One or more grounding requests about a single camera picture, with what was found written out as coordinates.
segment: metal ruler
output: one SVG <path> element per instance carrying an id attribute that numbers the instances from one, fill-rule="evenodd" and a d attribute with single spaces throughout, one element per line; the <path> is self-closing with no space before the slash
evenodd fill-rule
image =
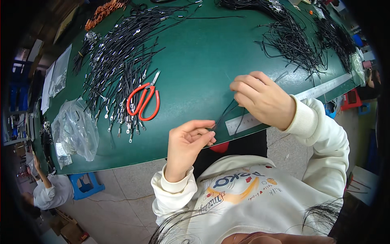
<path id="1" fill-rule="evenodd" d="M 313 87 L 307 91 L 301 92 L 301 93 L 295 95 L 295 97 L 300 101 L 303 99 L 306 99 L 306 98 L 317 98 L 317 97 L 329 92 L 330 90 L 338 87 L 339 85 L 343 84 L 344 82 L 349 80 L 354 75 L 355 75 L 355 72 L 352 71 L 352 75 L 344 74 L 342 76 L 334 78 L 333 80 L 330 80 L 330 81 L 325 82 L 321 85 Z M 242 122 L 240 124 L 241 117 L 242 116 L 239 116 L 239 117 L 236 117 L 234 119 L 225 121 L 226 128 L 227 128 L 227 131 L 229 132 L 229 135 L 234 135 L 236 130 L 238 133 L 238 132 L 250 129 L 252 127 L 255 127 L 255 126 L 261 124 L 261 122 L 258 121 L 255 117 L 253 117 L 253 115 L 251 115 L 250 113 L 247 113 L 244 115 L 244 118 L 242 119 Z"/>

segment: left hand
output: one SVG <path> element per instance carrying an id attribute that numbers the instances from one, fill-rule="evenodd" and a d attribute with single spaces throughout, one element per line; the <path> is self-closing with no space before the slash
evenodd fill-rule
<path id="1" fill-rule="evenodd" d="M 37 158 L 36 155 L 34 155 L 34 166 L 39 171 L 41 169 L 41 163 L 39 162 L 39 159 Z"/>
<path id="2" fill-rule="evenodd" d="M 194 164 L 196 157 L 206 145 L 212 146 L 216 139 L 212 128 L 214 120 L 191 120 L 170 130 L 168 158 L 165 179 L 178 182 L 186 176 L 187 170 Z"/>

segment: sweatshirt sleeve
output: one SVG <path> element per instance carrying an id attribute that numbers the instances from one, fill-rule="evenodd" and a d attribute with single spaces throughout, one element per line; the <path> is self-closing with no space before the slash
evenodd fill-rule
<path id="1" fill-rule="evenodd" d="M 153 212 L 157 215 L 156 223 L 160 224 L 164 219 L 176 212 L 188 210 L 187 204 L 197 191 L 194 168 L 191 167 L 184 179 L 179 182 L 169 182 L 165 179 L 165 168 L 154 174 L 151 183 L 156 199 L 153 201 Z"/>
<path id="2" fill-rule="evenodd" d="M 37 196 L 34 196 L 34 206 L 46 210 L 50 205 L 50 201 L 55 196 L 55 187 L 52 184 L 50 188 L 42 188 Z"/>
<path id="3" fill-rule="evenodd" d="M 347 183 L 349 142 L 344 129 L 325 115 L 324 105 L 317 99 L 296 101 L 296 113 L 283 133 L 291 133 L 306 145 L 313 146 L 302 181 L 335 198 L 343 196 Z"/>

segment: tiled floor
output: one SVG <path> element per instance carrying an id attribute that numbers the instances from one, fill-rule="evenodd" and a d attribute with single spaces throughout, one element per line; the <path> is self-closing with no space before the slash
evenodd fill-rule
<path id="1" fill-rule="evenodd" d="M 357 115 L 344 112 L 336 121 L 346 126 L 353 153 Z M 312 147 L 297 143 L 292 135 L 281 134 L 275 128 L 267 129 L 267 145 L 267 156 L 275 165 L 301 180 L 313 154 Z M 165 163 L 158 160 L 96 172 L 98 182 L 106 189 L 87 199 L 67 202 L 60 209 L 77 219 L 98 244 L 146 244 L 157 226 L 150 181 Z"/>

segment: black hair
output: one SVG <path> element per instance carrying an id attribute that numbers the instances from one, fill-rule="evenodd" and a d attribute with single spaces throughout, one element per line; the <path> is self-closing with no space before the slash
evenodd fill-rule
<path id="1" fill-rule="evenodd" d="M 21 198 L 22 209 L 28 213 L 33 219 L 37 219 L 41 216 L 41 210 L 38 207 L 35 207 L 31 203 L 27 202 L 27 200 L 22 197 Z"/>
<path id="2" fill-rule="evenodd" d="M 328 232 L 332 229 L 333 225 L 336 223 L 337 218 L 339 217 L 341 208 L 342 208 L 342 199 L 335 199 L 328 202 L 320 203 L 315 206 L 309 207 L 306 209 L 305 214 L 303 216 L 302 220 L 302 230 L 305 226 L 308 226 L 312 228 L 311 226 L 316 226 L 319 229 L 313 228 L 315 231 L 327 235 L 328 233 L 325 233 L 325 230 L 328 230 Z M 177 238 L 177 235 L 175 232 L 175 227 L 178 227 L 179 224 L 183 221 L 186 221 L 190 218 L 197 217 L 204 214 L 212 214 L 210 212 L 202 212 L 201 210 L 187 210 L 182 211 L 176 214 L 173 214 L 172 216 L 164 219 L 161 224 L 156 228 L 154 231 L 149 244 L 160 244 L 163 241 L 167 241 L 168 235 L 173 234 L 173 238 Z M 182 241 L 182 244 L 190 244 L 193 243 L 195 240 L 195 236 L 182 236 L 184 240 Z"/>

